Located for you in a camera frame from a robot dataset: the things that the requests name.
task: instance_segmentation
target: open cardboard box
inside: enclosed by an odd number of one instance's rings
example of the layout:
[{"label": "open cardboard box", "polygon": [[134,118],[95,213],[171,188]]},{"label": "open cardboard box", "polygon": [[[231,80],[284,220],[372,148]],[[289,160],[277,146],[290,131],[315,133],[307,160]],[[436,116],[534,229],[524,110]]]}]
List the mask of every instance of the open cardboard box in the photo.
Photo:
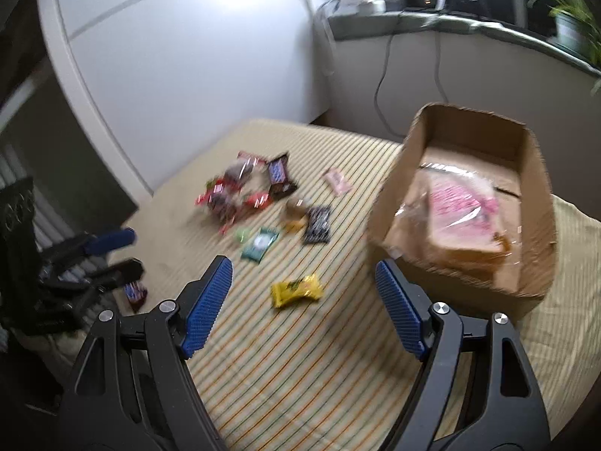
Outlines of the open cardboard box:
[{"label": "open cardboard box", "polygon": [[[475,171],[494,185],[504,226],[521,240],[494,274],[441,268],[412,255],[414,235],[396,212],[414,194],[416,172],[427,163]],[[426,105],[372,206],[367,237],[373,266],[395,258],[407,279],[432,300],[466,315],[504,312],[520,319],[545,297],[557,256],[551,187],[534,134],[487,112]]]}]

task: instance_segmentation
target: power cable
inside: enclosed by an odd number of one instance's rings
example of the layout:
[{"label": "power cable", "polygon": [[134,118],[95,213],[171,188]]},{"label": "power cable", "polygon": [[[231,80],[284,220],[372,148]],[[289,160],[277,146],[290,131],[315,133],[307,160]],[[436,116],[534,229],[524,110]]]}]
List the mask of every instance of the power cable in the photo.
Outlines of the power cable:
[{"label": "power cable", "polygon": [[445,89],[442,87],[441,83],[441,32],[438,29],[434,31],[434,45],[436,48],[436,64],[434,66],[434,81],[436,83],[436,87],[438,88],[438,93],[441,94],[441,97],[445,103],[449,103],[449,98],[445,93]]},{"label": "power cable", "polygon": [[395,35],[397,34],[397,30],[399,28],[399,24],[401,23],[402,16],[403,16],[403,13],[399,12],[397,21],[395,22],[393,30],[390,33],[390,35],[388,37],[388,41],[386,43],[386,54],[384,56],[384,69],[382,70],[382,76],[380,78],[380,81],[378,82],[378,86],[376,87],[376,91],[374,93],[374,108],[376,109],[376,113],[378,114],[380,121],[383,123],[384,128],[388,131],[388,133],[390,135],[392,135],[393,137],[404,140],[405,137],[407,137],[407,136],[403,135],[403,134],[399,134],[398,132],[395,132],[393,130],[393,128],[388,123],[388,120],[386,120],[386,117],[384,116],[384,113],[382,112],[382,110],[380,108],[380,104],[378,103],[378,98],[380,96],[380,88],[382,87],[382,84],[383,84],[384,80],[386,79],[386,74],[388,73],[388,62],[390,61],[390,47],[393,44],[393,39],[394,39]]}]

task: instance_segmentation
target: striped tablecloth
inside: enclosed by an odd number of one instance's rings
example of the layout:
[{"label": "striped tablecloth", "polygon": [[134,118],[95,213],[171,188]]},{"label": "striped tablecloth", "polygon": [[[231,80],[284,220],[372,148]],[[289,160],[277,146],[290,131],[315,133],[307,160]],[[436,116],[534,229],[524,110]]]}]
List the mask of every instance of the striped tablecloth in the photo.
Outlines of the striped tablecloth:
[{"label": "striped tablecloth", "polygon": [[[332,206],[332,241],[304,246],[281,236],[260,265],[240,259],[233,234],[220,236],[194,200],[239,150],[290,152],[300,193]],[[234,263],[234,282],[204,349],[189,369],[208,413],[232,450],[373,450],[383,441],[417,375],[381,303],[366,262],[365,221],[400,145],[351,133],[274,121],[233,131],[167,182],[128,226],[137,244],[113,260],[139,258],[149,289],[145,310],[175,298],[213,257]],[[355,188],[336,198],[321,176],[341,169]],[[521,323],[552,434],[570,419],[601,371],[601,227],[555,200],[560,262],[545,302]],[[243,226],[279,227],[282,205]],[[270,285],[317,273],[325,296],[276,311]],[[127,312],[124,299],[118,297]],[[440,435],[452,431],[469,355],[462,358]]]}]

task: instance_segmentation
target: blue gripper pad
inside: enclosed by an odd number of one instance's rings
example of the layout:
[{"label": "blue gripper pad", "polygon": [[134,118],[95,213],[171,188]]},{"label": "blue gripper pad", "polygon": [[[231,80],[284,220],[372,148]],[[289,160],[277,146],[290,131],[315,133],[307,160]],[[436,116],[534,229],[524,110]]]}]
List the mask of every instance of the blue gripper pad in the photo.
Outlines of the blue gripper pad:
[{"label": "blue gripper pad", "polygon": [[136,233],[129,227],[127,229],[110,232],[103,236],[98,236],[93,241],[85,245],[85,254],[88,256],[102,256],[125,246],[136,242]]},{"label": "blue gripper pad", "polygon": [[202,295],[187,318],[186,337],[181,344],[184,359],[189,360],[198,349],[204,347],[223,301],[230,290],[233,275],[234,268],[231,261],[225,258],[205,286]]},{"label": "blue gripper pad", "polygon": [[393,320],[403,347],[422,360],[426,346],[421,340],[421,322],[414,307],[384,262],[376,265],[376,286]]}]

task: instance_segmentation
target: green candy wrapper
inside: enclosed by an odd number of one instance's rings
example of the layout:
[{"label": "green candy wrapper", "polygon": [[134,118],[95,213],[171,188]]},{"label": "green candy wrapper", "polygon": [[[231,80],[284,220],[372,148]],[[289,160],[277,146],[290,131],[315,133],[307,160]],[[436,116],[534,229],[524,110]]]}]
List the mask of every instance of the green candy wrapper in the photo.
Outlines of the green candy wrapper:
[{"label": "green candy wrapper", "polygon": [[262,228],[252,242],[242,251],[242,259],[250,259],[256,263],[260,263],[278,236],[279,232],[277,230]]}]

